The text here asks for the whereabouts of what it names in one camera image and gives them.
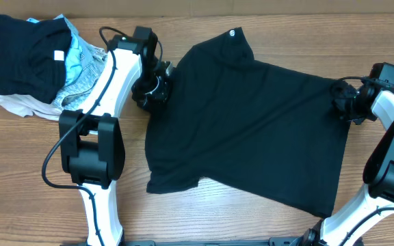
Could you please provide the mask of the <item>black t-shirt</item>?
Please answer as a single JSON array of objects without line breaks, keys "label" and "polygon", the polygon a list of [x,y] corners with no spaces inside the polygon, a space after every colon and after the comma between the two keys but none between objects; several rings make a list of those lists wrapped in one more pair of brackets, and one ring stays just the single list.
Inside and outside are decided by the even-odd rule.
[{"label": "black t-shirt", "polygon": [[256,60],[241,28],[194,45],[166,108],[150,116],[146,190],[185,191],[210,178],[329,217],[350,128],[332,84]]}]

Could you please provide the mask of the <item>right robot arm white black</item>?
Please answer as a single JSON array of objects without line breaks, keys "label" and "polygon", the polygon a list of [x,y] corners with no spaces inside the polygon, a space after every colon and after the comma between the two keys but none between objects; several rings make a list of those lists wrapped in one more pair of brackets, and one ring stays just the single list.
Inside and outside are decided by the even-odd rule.
[{"label": "right robot arm white black", "polygon": [[394,214],[394,65],[376,63],[360,81],[358,89],[334,84],[334,106],[344,120],[355,124],[379,120],[386,132],[366,162],[357,194],[293,245],[361,245],[364,233]]}]

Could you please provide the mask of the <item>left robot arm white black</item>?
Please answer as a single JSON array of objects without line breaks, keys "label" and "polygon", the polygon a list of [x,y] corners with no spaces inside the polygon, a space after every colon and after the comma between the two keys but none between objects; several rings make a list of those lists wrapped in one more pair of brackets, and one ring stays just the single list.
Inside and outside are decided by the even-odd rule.
[{"label": "left robot arm white black", "polygon": [[167,103],[174,66],[155,55],[162,47],[149,27],[137,26],[133,35],[117,31],[106,41],[108,57],[85,106],[65,110],[59,118],[62,169],[70,174],[69,189],[80,192],[88,223],[85,245],[124,245],[118,218],[117,181],[125,149],[119,120],[128,98],[150,113]]}]

